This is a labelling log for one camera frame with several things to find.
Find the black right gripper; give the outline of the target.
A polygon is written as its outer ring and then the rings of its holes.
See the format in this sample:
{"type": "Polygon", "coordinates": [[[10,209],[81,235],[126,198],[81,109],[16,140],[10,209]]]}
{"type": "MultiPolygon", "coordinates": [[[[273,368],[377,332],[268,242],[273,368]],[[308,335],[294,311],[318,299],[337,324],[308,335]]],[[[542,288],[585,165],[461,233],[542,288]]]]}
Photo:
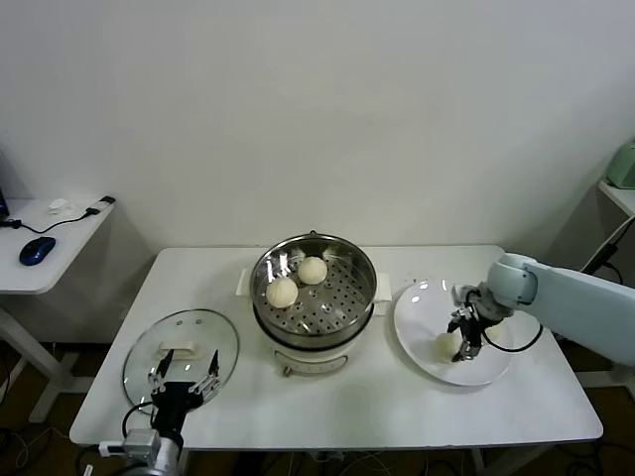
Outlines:
{"type": "Polygon", "coordinates": [[[453,312],[447,326],[447,332],[460,329],[462,341],[451,362],[473,360],[479,354],[485,329],[492,326],[492,320],[482,316],[472,304],[462,304],[458,312],[453,312]]]}

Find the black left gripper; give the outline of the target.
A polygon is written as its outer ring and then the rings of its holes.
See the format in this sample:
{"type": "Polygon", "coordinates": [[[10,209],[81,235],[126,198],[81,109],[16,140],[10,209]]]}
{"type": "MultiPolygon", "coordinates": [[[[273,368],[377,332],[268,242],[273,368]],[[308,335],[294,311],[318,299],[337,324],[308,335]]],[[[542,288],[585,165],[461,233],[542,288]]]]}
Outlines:
{"type": "Polygon", "coordinates": [[[215,350],[207,374],[191,387],[191,382],[168,382],[165,377],[174,358],[174,349],[170,349],[159,364],[148,374],[152,402],[156,408],[151,428],[161,437],[182,439],[182,428],[189,412],[203,404],[219,384],[219,352],[215,350]]]}

